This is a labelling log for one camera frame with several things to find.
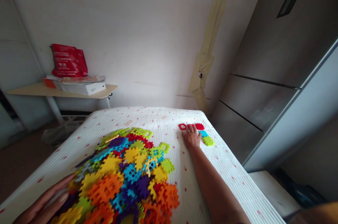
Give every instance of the pile of toy blocks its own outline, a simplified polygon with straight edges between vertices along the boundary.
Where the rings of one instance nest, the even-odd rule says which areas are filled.
[[[196,127],[196,129],[199,131],[199,133],[202,135],[203,138],[203,142],[204,144],[206,144],[207,146],[211,147],[215,144],[214,140],[207,134],[207,132],[204,130],[204,125],[202,124],[179,124],[179,128],[181,129],[181,131],[184,131],[188,128],[188,126],[192,126],[192,127]]]
[[[170,145],[154,147],[151,135],[128,128],[104,137],[77,165],[70,196],[51,223],[170,223],[180,204],[176,185],[167,183],[175,168],[164,158]]]

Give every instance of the wooden tabletop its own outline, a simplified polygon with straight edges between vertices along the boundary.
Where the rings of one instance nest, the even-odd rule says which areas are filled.
[[[90,99],[102,99],[106,98],[111,92],[113,92],[118,86],[106,84],[106,89],[92,95],[81,95],[70,92],[65,92],[60,89],[46,87],[43,82],[35,83],[32,85],[15,88],[8,90],[8,94],[17,95],[37,95],[37,96],[52,96],[52,97],[73,97],[73,98],[90,98]]]

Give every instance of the refrigerator drawer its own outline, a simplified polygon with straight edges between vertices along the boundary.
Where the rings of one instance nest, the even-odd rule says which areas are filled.
[[[229,75],[220,100],[268,132],[298,90]]]
[[[211,123],[241,164],[265,135],[220,101]]]

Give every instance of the bed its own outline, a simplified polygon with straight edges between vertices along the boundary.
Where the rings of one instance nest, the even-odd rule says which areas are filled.
[[[117,107],[100,110],[90,117],[0,205],[0,223],[12,223],[46,189],[75,171],[101,138],[110,132],[140,127],[153,132],[154,145],[170,144],[167,155],[175,165],[169,183],[177,183],[180,206],[173,210],[172,223],[211,223],[207,206],[195,178],[189,153],[178,124],[202,123],[215,146],[201,148],[230,187],[252,224],[285,223],[237,161],[202,111],[165,107]]]

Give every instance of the tape on wall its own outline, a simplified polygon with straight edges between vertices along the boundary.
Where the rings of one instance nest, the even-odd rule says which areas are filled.
[[[189,84],[189,91],[194,95],[198,108],[206,114],[210,113],[210,109],[204,94],[204,87],[211,65],[214,61],[212,50],[218,29],[222,22],[226,2],[227,0],[211,1],[211,8],[201,50],[196,54],[194,70]],[[202,79],[199,77],[199,72],[204,73]]]

